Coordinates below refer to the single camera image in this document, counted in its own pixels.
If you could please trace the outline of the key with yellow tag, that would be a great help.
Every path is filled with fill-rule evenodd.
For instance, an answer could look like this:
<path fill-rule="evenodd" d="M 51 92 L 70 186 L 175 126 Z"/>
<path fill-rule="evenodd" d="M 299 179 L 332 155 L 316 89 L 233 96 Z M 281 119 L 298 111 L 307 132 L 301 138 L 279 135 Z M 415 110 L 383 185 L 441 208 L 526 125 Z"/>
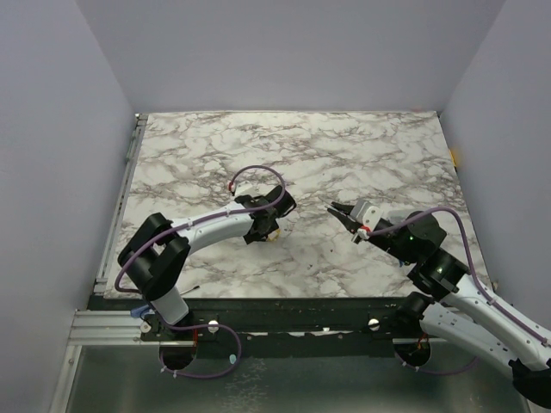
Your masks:
<path fill-rule="evenodd" d="M 272 231 L 266 238 L 268 242 L 274 242 L 281 235 L 281 230 Z"/>

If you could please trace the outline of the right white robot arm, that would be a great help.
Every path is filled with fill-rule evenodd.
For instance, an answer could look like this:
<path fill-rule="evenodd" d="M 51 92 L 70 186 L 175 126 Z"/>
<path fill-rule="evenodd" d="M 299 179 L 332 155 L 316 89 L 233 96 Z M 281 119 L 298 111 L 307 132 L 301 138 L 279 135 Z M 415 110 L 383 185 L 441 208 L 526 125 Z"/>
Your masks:
<path fill-rule="evenodd" d="M 436 213 L 458 213 L 447 206 L 414 211 L 401 222 L 384 217 L 366 200 L 354 205 L 331 202 L 337 218 L 355 244 L 368 242 L 411 266 L 408 277 L 417 288 L 395 316 L 404 336 L 419 331 L 438 336 L 492 364 L 524 398 L 550 406 L 550 331 L 499 297 L 476 274 L 469 251 L 461 262 L 442 243 L 446 231 Z"/>

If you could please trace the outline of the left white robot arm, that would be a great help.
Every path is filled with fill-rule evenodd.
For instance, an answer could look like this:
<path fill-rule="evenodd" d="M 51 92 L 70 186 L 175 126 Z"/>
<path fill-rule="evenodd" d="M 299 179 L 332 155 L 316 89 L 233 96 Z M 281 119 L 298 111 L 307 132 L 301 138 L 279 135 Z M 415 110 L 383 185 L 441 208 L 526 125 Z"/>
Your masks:
<path fill-rule="evenodd" d="M 210 214 L 189 219 L 170 220 L 154 213 L 135 232 L 117 262 L 162 317 L 160 329 L 171 339 L 181 339 L 188 334 L 192 317 L 176 283 L 188 257 L 234 237 L 247 244 L 265 242 L 279 228 L 277 220 L 295 208 L 292 195 L 278 185 L 266 195 L 242 194 Z"/>

